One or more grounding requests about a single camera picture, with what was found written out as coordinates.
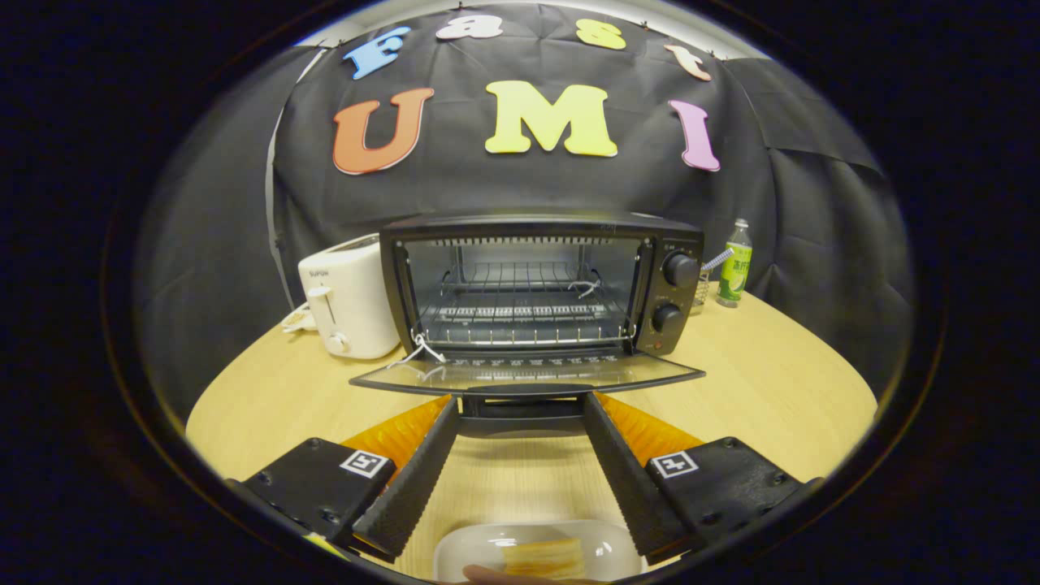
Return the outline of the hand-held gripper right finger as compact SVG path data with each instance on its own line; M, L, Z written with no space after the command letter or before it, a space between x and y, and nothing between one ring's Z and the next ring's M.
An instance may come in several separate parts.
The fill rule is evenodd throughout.
M600 392L583 421L640 556L655 564L720 544L798 506L803 483L733 436L703 442Z

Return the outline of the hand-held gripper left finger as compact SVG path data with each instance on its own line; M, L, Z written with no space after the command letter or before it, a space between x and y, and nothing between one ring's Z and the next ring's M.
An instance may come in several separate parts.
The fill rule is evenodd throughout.
M386 562L404 552L456 440L454 396L440 396L349 440L312 437L232 492L298 533Z

